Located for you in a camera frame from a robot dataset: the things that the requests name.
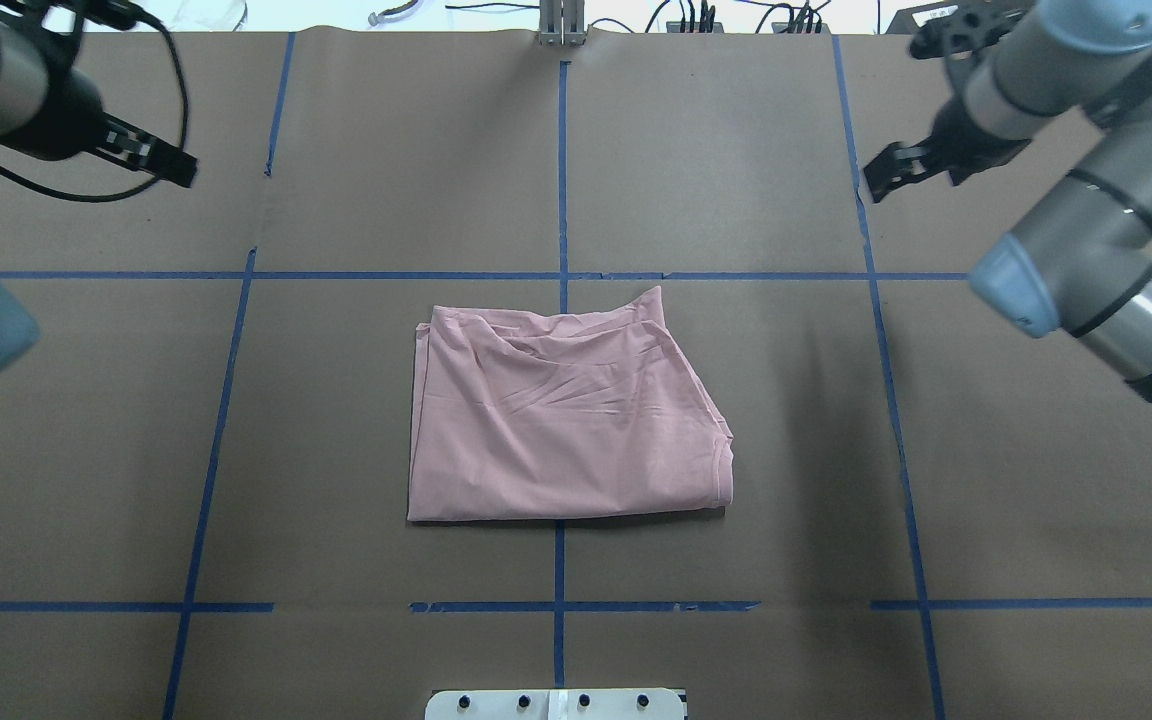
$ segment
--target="white bracket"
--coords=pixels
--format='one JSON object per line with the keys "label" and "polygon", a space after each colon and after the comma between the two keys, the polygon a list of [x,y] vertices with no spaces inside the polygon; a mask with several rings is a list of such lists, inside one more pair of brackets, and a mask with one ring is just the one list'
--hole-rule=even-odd
{"label": "white bracket", "polygon": [[540,45],[585,45],[585,0],[540,0]]}
{"label": "white bracket", "polygon": [[442,691],[425,720],[687,720],[687,696],[666,688]]}

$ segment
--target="metal mount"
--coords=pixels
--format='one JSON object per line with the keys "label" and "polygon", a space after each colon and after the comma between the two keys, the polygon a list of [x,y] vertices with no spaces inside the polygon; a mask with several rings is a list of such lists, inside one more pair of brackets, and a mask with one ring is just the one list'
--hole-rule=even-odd
{"label": "metal mount", "polygon": [[442,691],[425,720],[687,720],[687,694],[666,688]]}
{"label": "metal mount", "polygon": [[540,29],[536,41],[540,45],[585,45],[585,0],[540,0]]}

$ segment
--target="robotic arm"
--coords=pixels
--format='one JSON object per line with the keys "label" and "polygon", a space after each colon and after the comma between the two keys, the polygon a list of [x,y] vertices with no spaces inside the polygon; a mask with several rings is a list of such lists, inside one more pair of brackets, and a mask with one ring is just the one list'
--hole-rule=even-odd
{"label": "robotic arm", "polygon": [[1152,258],[1142,252],[1152,238],[1152,0],[1039,0],[1020,22],[969,5],[933,23],[911,53],[946,58],[954,99],[926,141],[893,143],[865,168],[873,199],[1007,164],[1082,106],[1105,138],[984,256],[970,286],[1029,336],[1070,333],[1152,402]]}
{"label": "robotic arm", "polygon": [[[74,12],[73,32],[46,31],[41,21],[52,5]],[[122,200],[147,190],[156,182],[189,187],[197,160],[184,152],[188,99],[170,33],[152,15],[127,0],[0,0],[0,145],[41,160],[65,160],[79,152],[122,165],[151,179],[128,191],[86,196],[51,190],[0,167],[0,173],[29,190],[61,200]],[[105,113],[92,81],[73,68],[86,20],[115,29],[147,23],[161,32],[172,53],[182,118],[177,145]],[[38,340],[32,316],[0,283],[0,370],[12,364]]]}

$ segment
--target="folded pink fabric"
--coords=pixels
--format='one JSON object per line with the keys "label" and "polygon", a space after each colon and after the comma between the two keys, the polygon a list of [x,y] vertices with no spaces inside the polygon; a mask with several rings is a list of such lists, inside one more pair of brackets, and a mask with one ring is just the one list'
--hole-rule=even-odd
{"label": "folded pink fabric", "polygon": [[732,432],[664,327],[434,306],[416,329],[408,520],[600,518],[732,502]]}

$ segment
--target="pink cloth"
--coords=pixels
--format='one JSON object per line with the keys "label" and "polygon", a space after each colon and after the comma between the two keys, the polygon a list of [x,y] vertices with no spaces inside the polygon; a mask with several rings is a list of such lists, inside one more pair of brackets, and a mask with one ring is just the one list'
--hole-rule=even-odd
{"label": "pink cloth", "polygon": [[408,520],[600,518],[732,502],[732,432],[664,327],[434,306],[416,329]]}

